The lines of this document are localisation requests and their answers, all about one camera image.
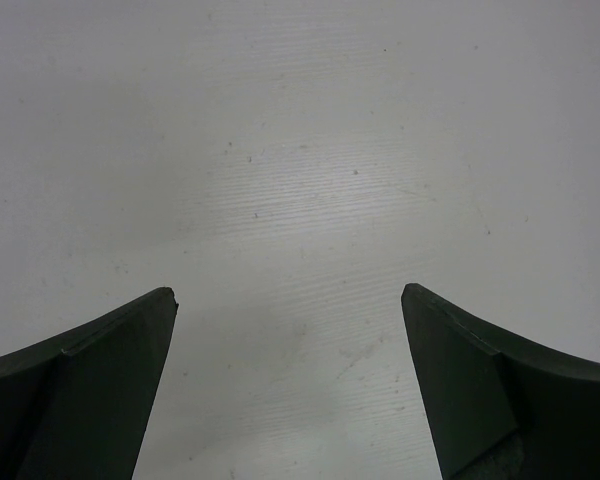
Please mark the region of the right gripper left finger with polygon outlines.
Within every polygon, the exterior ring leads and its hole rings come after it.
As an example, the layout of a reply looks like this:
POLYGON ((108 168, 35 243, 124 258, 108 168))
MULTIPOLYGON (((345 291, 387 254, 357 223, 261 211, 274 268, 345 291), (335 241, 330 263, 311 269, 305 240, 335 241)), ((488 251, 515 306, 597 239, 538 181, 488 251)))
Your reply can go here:
POLYGON ((171 344, 169 287, 0 357, 0 479, 130 479, 171 344))

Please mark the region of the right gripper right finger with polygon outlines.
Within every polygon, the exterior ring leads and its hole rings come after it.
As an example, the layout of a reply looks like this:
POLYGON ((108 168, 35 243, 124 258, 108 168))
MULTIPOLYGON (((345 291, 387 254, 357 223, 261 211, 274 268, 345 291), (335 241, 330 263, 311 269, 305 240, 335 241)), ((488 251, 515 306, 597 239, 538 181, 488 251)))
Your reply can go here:
POLYGON ((401 297, 445 479, 600 479, 600 363, 486 322, 423 286, 401 297))

